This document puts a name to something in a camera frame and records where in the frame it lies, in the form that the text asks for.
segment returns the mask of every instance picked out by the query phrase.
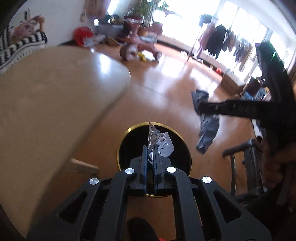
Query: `gold rim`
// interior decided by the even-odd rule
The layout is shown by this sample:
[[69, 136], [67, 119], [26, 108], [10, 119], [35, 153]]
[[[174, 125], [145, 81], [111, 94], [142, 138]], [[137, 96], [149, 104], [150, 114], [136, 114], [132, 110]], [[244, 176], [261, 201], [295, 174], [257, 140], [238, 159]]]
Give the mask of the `gold rim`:
[[[178, 132], [176, 132], [174, 129], [170, 128], [169, 126], [166, 126], [166, 125], [164, 125], [164, 124], [162, 124], [162, 123], [158, 123], [158, 122], [151, 122], [151, 123], [152, 123], [153, 125], [161, 126], [161, 127], [166, 128], [166, 129], [169, 129], [170, 131], [174, 132], [178, 137], [180, 137], [181, 140], [185, 143], [185, 146], [186, 146], [186, 148], [187, 148], [187, 150], [188, 150], [188, 152], [189, 152], [189, 156], [190, 156], [190, 163], [191, 163], [191, 165], [190, 165], [190, 171], [189, 171], [189, 175], [188, 175], [188, 176], [190, 177], [190, 175], [191, 175], [191, 170], [192, 170], [191, 152], [190, 152], [188, 146], [186, 145], [186, 142], [185, 142], [184, 138], [183, 138]], [[123, 135], [121, 141], [119, 142], [118, 148], [117, 148], [117, 165], [118, 165], [118, 168], [119, 168], [120, 171], [121, 171], [121, 167], [120, 167], [120, 164], [119, 164], [119, 150], [120, 150], [120, 146], [121, 146], [121, 143], [123, 142], [124, 138], [125, 138], [126, 135], [127, 135], [129, 132], [131, 132], [133, 129], [136, 129], [136, 128], [140, 127], [140, 126], [148, 126], [148, 125], [149, 125], [149, 122], [142, 122], [142, 123], [140, 123], [140, 124], [136, 124], [136, 125], [134, 125], [134, 126], [128, 128], [127, 131], [124, 133], [124, 135]], [[152, 195], [152, 194], [146, 194], [146, 196], [149, 196], [149, 197], [167, 197], [167, 196], [157, 196], [157, 195]]]

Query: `person's hand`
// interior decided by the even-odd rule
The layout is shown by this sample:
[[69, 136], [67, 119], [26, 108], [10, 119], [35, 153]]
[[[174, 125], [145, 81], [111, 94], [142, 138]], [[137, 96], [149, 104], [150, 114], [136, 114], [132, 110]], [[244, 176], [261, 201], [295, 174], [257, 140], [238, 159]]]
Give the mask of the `person's hand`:
[[[267, 143], [263, 144], [262, 157], [262, 180], [264, 186], [274, 188], [283, 179], [281, 165], [296, 161], [296, 142], [290, 143], [285, 148], [270, 156], [270, 147]], [[296, 173], [294, 173], [293, 182], [288, 195], [290, 209], [296, 209]]]

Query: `metal pivot bolt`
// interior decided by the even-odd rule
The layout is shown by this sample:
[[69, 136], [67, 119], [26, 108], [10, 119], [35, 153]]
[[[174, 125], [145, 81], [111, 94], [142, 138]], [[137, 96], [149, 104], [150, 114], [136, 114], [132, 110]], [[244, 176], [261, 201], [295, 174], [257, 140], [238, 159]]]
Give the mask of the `metal pivot bolt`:
[[168, 167], [168, 168], [167, 168], [167, 172], [169, 172], [169, 173], [174, 173], [174, 172], [176, 172], [176, 171], [177, 171], [177, 169], [174, 168], [174, 167]]
[[203, 178], [202, 178], [202, 181], [203, 181], [204, 183], [211, 183], [211, 182], [212, 182], [212, 179], [211, 179], [210, 177], [203, 177]]
[[92, 185], [96, 185], [99, 183], [99, 179], [97, 179], [96, 177], [92, 178], [89, 180], [89, 183], [92, 184]]
[[127, 168], [127, 169], [125, 170], [125, 172], [126, 172], [126, 174], [133, 174], [133, 173], [135, 172], [135, 170], [132, 169], [132, 168]]

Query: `wooden floor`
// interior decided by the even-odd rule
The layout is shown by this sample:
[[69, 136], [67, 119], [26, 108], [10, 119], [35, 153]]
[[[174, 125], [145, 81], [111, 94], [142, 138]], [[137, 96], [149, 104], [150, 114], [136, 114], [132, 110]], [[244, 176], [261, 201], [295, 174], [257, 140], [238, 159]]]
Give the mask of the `wooden floor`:
[[[118, 47], [99, 45], [95, 48], [95, 51], [121, 61], [131, 73], [132, 85], [97, 124], [73, 157], [99, 166], [101, 179], [110, 178], [118, 171], [117, 148], [125, 131], [141, 122], [159, 122], [173, 128], [184, 138], [192, 156], [191, 177], [208, 175], [230, 191], [230, 160], [222, 158], [221, 153], [226, 148], [254, 137], [251, 122], [221, 116], [217, 137], [206, 154], [196, 151], [200, 119], [193, 108], [191, 91], [207, 90], [210, 101], [222, 101], [230, 96], [219, 86], [221, 76], [209, 71], [206, 66], [194, 60], [188, 63], [186, 56], [168, 47], [157, 45], [157, 48], [163, 52], [159, 62], [126, 62], [121, 60]], [[153, 59], [152, 54], [145, 55]], [[246, 191], [246, 174], [241, 164], [242, 155], [238, 155], [236, 160], [237, 194], [240, 194]], [[88, 178], [81, 174], [66, 173], [59, 177], [47, 193], [42, 213], [52, 210]], [[127, 219], [136, 216], [149, 221], [159, 237], [175, 239], [171, 197], [130, 198]]]

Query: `red round object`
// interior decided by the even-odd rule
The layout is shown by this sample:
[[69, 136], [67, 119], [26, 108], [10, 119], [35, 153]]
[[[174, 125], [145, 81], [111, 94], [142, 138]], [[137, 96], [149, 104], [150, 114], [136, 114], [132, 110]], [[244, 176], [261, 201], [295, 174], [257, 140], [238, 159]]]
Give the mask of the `red round object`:
[[216, 69], [216, 73], [217, 73], [217, 74], [222, 74], [222, 70], [221, 70], [220, 68], [217, 68], [217, 69]]
[[88, 27], [79, 27], [74, 30], [74, 40], [79, 45], [84, 45], [84, 39], [90, 38], [94, 34], [92, 33], [91, 29]]

